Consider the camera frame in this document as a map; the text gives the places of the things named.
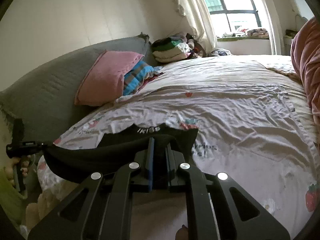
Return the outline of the left hand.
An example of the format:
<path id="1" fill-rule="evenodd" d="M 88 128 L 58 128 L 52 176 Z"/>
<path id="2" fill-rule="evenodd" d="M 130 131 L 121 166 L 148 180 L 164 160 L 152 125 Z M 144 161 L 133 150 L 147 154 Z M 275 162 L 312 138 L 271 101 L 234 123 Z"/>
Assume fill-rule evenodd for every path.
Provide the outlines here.
<path id="1" fill-rule="evenodd" d="M 11 186 L 16 187 L 16 175 L 21 174 L 24 178 L 28 176 L 31 156 L 11 158 L 4 167 L 4 174 Z"/>

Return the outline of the right hand thumb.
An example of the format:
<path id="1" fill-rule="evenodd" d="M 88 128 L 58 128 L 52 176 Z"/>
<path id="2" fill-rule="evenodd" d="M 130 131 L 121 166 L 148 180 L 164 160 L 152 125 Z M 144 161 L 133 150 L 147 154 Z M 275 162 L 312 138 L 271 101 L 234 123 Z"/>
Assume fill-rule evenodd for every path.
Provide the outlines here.
<path id="1" fill-rule="evenodd" d="M 176 232 L 175 240 L 188 240 L 189 232 L 188 228 L 185 225 L 182 225 L 181 228 Z"/>

